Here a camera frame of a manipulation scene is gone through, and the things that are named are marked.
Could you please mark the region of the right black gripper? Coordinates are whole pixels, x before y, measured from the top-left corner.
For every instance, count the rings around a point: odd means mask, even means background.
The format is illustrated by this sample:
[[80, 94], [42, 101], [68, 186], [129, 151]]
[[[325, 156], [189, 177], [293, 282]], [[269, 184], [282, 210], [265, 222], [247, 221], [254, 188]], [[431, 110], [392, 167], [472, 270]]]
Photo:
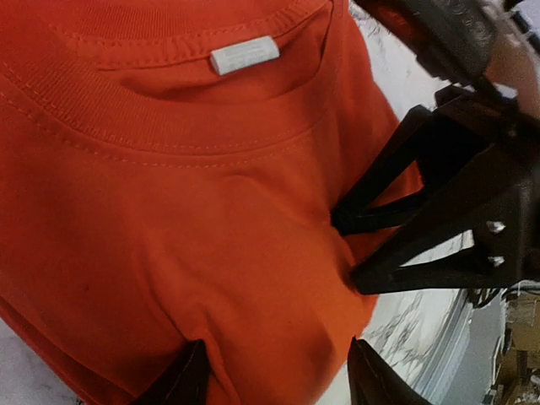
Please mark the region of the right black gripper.
[[[332, 210], [332, 226], [340, 235], [400, 226], [444, 186], [434, 200], [435, 238], [469, 230], [473, 245], [434, 263], [435, 287], [506, 288], [538, 280], [538, 121], [515, 101], [493, 106], [465, 89], [447, 87], [435, 99], [445, 116], [421, 105], [411, 109]], [[421, 188], [376, 207], [411, 165]]]

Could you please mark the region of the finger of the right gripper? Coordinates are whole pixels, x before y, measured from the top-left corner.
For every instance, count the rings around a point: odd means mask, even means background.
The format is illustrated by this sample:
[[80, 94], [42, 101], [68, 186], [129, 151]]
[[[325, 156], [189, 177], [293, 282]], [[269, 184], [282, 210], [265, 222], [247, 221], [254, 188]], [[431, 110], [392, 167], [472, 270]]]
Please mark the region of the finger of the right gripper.
[[523, 157], [475, 156], [352, 272], [361, 294], [504, 288], [523, 278]]

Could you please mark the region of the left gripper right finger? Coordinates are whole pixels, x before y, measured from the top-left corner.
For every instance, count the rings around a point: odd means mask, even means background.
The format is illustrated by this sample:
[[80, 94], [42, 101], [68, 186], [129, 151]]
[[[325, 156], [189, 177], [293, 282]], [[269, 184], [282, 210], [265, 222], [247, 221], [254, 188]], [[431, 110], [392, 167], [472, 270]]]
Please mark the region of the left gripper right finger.
[[430, 405], [364, 339], [351, 341], [348, 383], [353, 405]]

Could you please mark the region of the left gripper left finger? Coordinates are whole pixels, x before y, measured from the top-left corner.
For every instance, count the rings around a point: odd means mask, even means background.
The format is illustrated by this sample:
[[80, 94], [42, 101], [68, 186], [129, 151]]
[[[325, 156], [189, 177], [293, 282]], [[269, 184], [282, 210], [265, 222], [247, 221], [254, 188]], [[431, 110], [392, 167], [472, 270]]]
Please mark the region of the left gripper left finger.
[[132, 405], [204, 405], [209, 377], [210, 363], [204, 341], [189, 342]]

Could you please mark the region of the orange t-shirt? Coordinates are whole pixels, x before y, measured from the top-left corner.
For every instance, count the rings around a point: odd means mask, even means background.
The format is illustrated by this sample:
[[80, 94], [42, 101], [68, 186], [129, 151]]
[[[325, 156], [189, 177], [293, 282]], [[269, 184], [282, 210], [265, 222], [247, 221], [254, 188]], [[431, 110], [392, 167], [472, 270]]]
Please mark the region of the orange t-shirt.
[[[220, 76], [210, 52], [280, 56]], [[314, 404], [386, 233], [330, 212], [392, 135], [345, 1], [4, 1], [1, 316], [88, 404], [206, 345], [209, 404]]]

